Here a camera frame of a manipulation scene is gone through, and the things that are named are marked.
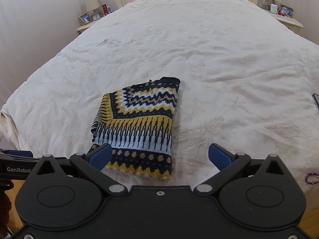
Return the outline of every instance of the picture frame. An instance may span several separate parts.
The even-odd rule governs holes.
[[[93,21],[92,17],[88,13],[79,16],[79,19],[84,23],[84,25],[87,25]]]
[[[92,16],[92,19],[93,19],[94,21],[99,20],[100,18],[101,18],[101,16],[100,16],[99,13],[97,13],[97,14],[95,14],[95,15]]]
[[[111,6],[107,6],[108,13],[112,13]]]
[[[280,12],[292,18],[294,9],[282,4],[280,6]]]

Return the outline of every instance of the zigzag pattern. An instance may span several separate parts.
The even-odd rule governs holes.
[[[165,165],[161,159],[171,155],[172,118],[179,84],[177,78],[162,77],[103,96],[91,127],[92,141],[96,145],[109,143],[114,150],[127,152],[121,156],[116,154],[108,164],[110,168],[121,166],[121,170],[130,170],[132,174],[144,173],[159,178],[170,175],[170,158]],[[153,161],[150,165],[150,162],[144,160],[137,161],[137,158],[132,158],[137,153],[141,156],[157,156],[159,163],[154,165]]]

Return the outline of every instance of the white bedspread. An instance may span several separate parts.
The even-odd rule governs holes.
[[[278,154],[316,207],[319,185],[304,175],[319,171],[318,64],[317,45],[246,0],[136,0],[31,75],[3,106],[0,128],[35,157],[87,152],[104,93],[174,76],[172,179],[111,177],[195,186],[217,172],[207,155],[215,142],[253,158]]]

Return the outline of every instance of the yellow and navy sweater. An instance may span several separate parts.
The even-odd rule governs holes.
[[[169,179],[172,173],[172,122],[180,80],[128,86],[103,96],[91,127],[91,150],[109,143],[113,157],[107,168]]]

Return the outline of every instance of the white wall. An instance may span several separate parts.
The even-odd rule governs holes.
[[[281,0],[277,4],[294,8],[293,17],[304,26],[301,36],[319,45],[319,0]]]
[[[117,9],[113,0],[98,0]],[[75,39],[85,0],[0,0],[0,107]]]

